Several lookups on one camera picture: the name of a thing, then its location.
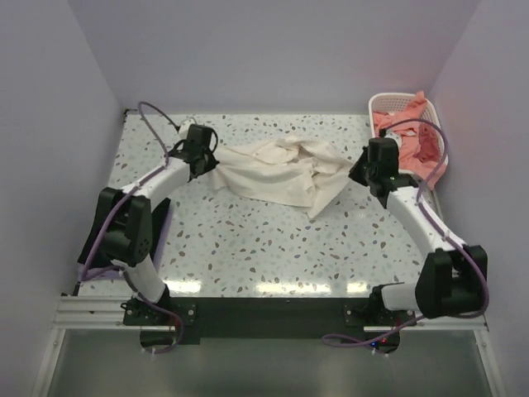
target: cream cloth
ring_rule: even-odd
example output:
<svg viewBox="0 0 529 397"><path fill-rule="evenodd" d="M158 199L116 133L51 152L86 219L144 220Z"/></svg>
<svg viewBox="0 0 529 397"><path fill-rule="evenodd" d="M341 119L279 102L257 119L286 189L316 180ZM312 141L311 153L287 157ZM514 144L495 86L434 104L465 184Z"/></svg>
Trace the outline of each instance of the cream cloth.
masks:
<svg viewBox="0 0 529 397"><path fill-rule="evenodd" d="M288 136L244 146L220 146L211 171L214 189L300 207L316 217L349 183L353 166L326 141Z"/></svg>

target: crumpled cloth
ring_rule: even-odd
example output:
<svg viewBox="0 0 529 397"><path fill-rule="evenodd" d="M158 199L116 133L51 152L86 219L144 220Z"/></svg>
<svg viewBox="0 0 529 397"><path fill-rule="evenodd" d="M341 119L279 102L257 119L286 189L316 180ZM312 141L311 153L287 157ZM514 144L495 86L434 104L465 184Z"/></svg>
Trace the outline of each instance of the crumpled cloth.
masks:
<svg viewBox="0 0 529 397"><path fill-rule="evenodd" d="M386 128L409 118L419 118L427 106L424 92L418 92L401 112L390 114L387 112L373 112L375 135L379 135L380 128ZM441 158L441 151L437 144L437 132L429 125L421 122L405 122L391 128L402 138L398 148L398 166L402 170L410 170L425 179L437 166ZM434 189L439 178L445 173L446 165L428 181L428 188Z"/></svg>
<svg viewBox="0 0 529 397"><path fill-rule="evenodd" d="M288 136L243 146L220 146L209 173L214 189L300 207L316 217L349 183L353 163L329 142Z"/></svg>

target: glass panel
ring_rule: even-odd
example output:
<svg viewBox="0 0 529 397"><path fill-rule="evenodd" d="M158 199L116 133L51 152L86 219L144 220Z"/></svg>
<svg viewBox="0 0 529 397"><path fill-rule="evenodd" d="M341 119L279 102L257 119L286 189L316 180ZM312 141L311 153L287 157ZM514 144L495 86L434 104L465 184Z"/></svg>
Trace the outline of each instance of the glass panel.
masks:
<svg viewBox="0 0 529 397"><path fill-rule="evenodd" d="M153 359L137 331L69 331L49 395L491 395L473 332L401 337L388 358L318 340L203 339Z"/></svg>

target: pink cloth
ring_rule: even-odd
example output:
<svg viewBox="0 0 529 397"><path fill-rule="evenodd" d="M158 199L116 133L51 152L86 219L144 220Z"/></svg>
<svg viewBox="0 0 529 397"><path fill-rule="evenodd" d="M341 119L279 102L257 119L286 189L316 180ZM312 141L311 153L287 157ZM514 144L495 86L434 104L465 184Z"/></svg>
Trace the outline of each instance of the pink cloth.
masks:
<svg viewBox="0 0 529 397"><path fill-rule="evenodd" d="M426 106L427 100L424 97L424 92L420 91L402 112L396 112L394 115L386 112L373 112L375 135L379 135L380 128L389 127L395 122L408 118L419 118ZM405 122L391 130L400 135L403 140L398 150L399 167L403 170L410 170L425 179L441 158L436 131L427 124L420 122ZM430 189L435 187L445 171L446 165L443 164L428 182Z"/></svg>

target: light purple wall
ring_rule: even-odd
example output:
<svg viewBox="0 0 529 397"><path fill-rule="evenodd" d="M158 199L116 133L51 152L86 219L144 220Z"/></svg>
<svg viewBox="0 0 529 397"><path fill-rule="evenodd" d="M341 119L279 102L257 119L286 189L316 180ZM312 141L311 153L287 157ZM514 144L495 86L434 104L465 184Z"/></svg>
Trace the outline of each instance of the light purple wall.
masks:
<svg viewBox="0 0 529 397"><path fill-rule="evenodd" d="M0 11L0 394L29 395L120 136L66 0Z"/></svg>
<svg viewBox="0 0 529 397"><path fill-rule="evenodd" d="M451 143L441 204L488 252L487 319L513 396L529 389L527 17L527 0L483 0L431 95Z"/></svg>
<svg viewBox="0 0 529 397"><path fill-rule="evenodd" d="M69 0L128 107L361 113L430 88L478 2Z"/></svg>

